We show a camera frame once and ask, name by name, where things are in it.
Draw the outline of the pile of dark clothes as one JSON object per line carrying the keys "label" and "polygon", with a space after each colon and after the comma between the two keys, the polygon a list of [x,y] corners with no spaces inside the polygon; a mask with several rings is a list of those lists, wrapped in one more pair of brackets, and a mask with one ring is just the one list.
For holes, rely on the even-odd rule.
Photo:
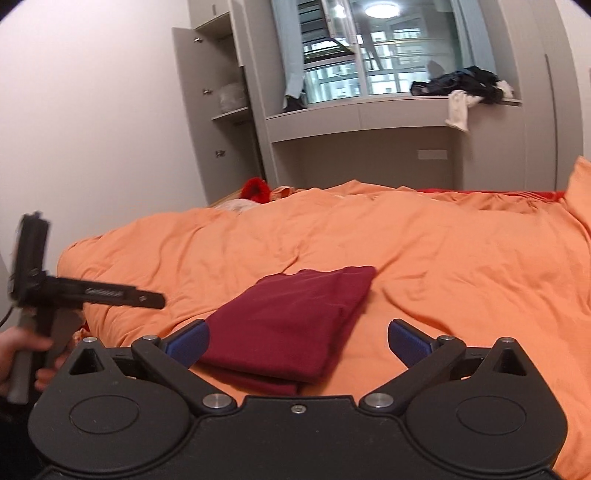
{"label": "pile of dark clothes", "polygon": [[504,98],[498,87],[501,79],[493,72],[471,66],[446,73],[428,82],[414,81],[410,88],[412,96],[448,96],[454,91],[481,97],[485,104],[498,104]]}

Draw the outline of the light blue left curtain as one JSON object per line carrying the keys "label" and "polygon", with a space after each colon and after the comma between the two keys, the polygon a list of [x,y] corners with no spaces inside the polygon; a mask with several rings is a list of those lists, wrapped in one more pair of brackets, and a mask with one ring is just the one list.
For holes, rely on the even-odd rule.
{"label": "light blue left curtain", "polygon": [[297,1],[273,0],[273,18],[283,62],[284,88],[283,112],[294,112],[307,107],[304,92],[304,49],[301,39],[301,23]]}

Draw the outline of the white cloth hanging off ledge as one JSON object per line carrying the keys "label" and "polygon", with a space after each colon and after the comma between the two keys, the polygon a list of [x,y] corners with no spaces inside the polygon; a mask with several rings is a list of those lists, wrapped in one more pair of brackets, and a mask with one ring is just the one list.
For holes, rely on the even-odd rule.
{"label": "white cloth hanging off ledge", "polygon": [[464,90],[453,91],[448,96],[446,125],[463,133],[468,133],[469,110],[482,101],[482,96],[471,95]]}

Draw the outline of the orange pillow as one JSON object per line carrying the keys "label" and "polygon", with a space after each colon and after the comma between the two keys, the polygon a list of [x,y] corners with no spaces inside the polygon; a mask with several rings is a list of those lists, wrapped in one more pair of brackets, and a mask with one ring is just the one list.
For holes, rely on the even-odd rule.
{"label": "orange pillow", "polygon": [[587,229],[591,227],[591,163],[579,156],[565,193],[567,210]]}

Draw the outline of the pale pink fluffy item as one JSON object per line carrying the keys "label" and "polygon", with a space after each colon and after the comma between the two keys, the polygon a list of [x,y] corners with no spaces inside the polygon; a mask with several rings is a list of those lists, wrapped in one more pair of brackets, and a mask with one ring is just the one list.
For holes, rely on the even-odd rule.
{"label": "pale pink fluffy item", "polygon": [[259,207],[260,203],[249,199],[232,198],[224,200],[214,206],[216,210],[242,213]]}

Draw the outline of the white bundle on wardrobe shelf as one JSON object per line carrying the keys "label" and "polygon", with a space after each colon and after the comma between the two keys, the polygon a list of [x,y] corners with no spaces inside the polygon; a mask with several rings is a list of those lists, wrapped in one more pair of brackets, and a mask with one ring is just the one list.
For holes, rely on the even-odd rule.
{"label": "white bundle on wardrobe shelf", "polygon": [[245,86],[240,82],[233,82],[221,87],[218,91],[218,103],[221,113],[229,113],[249,105],[245,93]]}

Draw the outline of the light blue curtain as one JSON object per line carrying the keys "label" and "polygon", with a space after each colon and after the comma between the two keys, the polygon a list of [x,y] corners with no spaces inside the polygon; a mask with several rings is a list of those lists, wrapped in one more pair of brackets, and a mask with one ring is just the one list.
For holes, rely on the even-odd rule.
{"label": "light blue curtain", "polygon": [[483,11],[477,0],[452,0],[462,66],[496,72],[496,62]]}
{"label": "light blue curtain", "polygon": [[273,18],[283,62],[284,88],[283,112],[294,112],[307,107],[304,92],[304,49],[301,39],[301,23],[297,1],[273,0]]}

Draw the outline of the grey window desk unit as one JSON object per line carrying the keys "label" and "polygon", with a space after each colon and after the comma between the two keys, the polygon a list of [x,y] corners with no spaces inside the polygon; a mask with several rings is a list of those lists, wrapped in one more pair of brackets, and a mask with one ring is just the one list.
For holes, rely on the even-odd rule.
{"label": "grey window desk unit", "polygon": [[473,107],[467,132],[447,126],[443,97],[363,97],[283,112],[270,2],[235,1],[230,9],[273,186],[357,179],[416,189],[562,190],[584,152],[575,63],[553,1],[480,3],[495,72],[515,98]]}

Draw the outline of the dark red garment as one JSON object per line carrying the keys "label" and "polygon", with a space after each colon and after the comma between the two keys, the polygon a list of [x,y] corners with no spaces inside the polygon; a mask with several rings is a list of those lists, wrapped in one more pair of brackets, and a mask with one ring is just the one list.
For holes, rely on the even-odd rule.
{"label": "dark red garment", "polygon": [[373,266],[348,266],[266,276],[206,319],[201,361],[239,388],[297,395],[335,370],[376,275]]}

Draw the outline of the light blue right curtain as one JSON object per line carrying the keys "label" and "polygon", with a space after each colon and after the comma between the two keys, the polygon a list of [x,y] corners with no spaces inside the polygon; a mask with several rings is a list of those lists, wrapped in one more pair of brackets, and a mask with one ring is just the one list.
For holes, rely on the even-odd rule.
{"label": "light blue right curtain", "polygon": [[496,72],[496,62],[483,11],[477,0],[452,0],[462,66]]}

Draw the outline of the orange duvet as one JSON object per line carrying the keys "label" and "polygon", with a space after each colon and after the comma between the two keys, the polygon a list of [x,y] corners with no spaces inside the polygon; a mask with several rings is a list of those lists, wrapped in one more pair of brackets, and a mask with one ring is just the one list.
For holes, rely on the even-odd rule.
{"label": "orange duvet", "polygon": [[556,467],[590,475],[590,230],[557,203],[502,195],[428,195],[349,182],[242,213],[193,209],[80,240],[61,276],[166,296],[160,312],[88,306],[107,346],[166,335],[211,315],[268,275],[377,269],[341,361],[311,395],[360,396],[401,373],[387,328],[402,318],[471,346],[517,339],[568,418]]}

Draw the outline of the grey wardrobe with open door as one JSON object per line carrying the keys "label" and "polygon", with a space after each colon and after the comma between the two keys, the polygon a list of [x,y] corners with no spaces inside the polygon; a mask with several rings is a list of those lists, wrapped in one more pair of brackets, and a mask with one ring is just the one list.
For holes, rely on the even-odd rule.
{"label": "grey wardrobe with open door", "polygon": [[[280,107],[280,58],[267,1],[191,1],[172,31],[197,170],[207,203],[260,177],[280,184],[266,118]],[[240,82],[249,105],[221,113],[218,91]]]}

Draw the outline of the bright red plush item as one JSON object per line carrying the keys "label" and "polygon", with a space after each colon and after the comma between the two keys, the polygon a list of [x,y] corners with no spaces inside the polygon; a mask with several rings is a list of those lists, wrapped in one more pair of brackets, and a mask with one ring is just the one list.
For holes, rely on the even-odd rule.
{"label": "bright red plush item", "polygon": [[265,180],[259,177],[250,178],[243,184],[239,198],[266,204],[270,202],[270,186]]}

